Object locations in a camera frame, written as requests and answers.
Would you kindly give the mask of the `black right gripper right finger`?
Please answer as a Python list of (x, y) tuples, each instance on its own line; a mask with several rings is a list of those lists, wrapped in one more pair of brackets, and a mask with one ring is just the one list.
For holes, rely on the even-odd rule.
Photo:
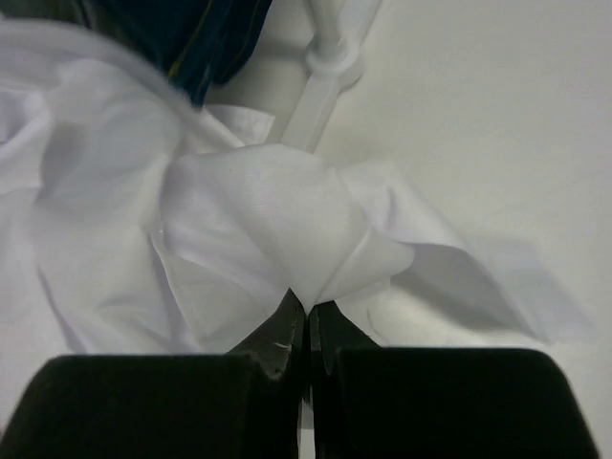
[(525, 348), (383, 347), (333, 303), (308, 317), (319, 458), (595, 458), (571, 386)]

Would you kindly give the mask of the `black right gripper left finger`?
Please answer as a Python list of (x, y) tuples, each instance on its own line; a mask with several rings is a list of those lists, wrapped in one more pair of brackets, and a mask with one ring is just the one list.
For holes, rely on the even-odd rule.
[(295, 458), (306, 315), (293, 293), (224, 354), (65, 356), (11, 415), (5, 458)]

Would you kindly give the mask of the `white shirt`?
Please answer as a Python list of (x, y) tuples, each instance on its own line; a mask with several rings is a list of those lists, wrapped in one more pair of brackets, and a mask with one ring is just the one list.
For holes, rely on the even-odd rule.
[(366, 304), (393, 340), (404, 279), (471, 327), (591, 331), (528, 247), (471, 245), (393, 165), (246, 145), (123, 48), (2, 22), (2, 362), (219, 352), (287, 291)]

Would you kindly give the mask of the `white clothes rack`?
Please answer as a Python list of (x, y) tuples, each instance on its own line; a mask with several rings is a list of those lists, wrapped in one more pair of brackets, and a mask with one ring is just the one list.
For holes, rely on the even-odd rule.
[(314, 36), (305, 52), (309, 72), (302, 94), (281, 141), (314, 152), (340, 94), (361, 78), (365, 64), (361, 45), (376, 18), (379, 0), (306, 1)]

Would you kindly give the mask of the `dark navy garment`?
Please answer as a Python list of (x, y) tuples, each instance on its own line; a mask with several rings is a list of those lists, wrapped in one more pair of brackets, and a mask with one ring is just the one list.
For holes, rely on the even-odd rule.
[(191, 104), (244, 68), (271, 0), (76, 1), (76, 21), (134, 51)]

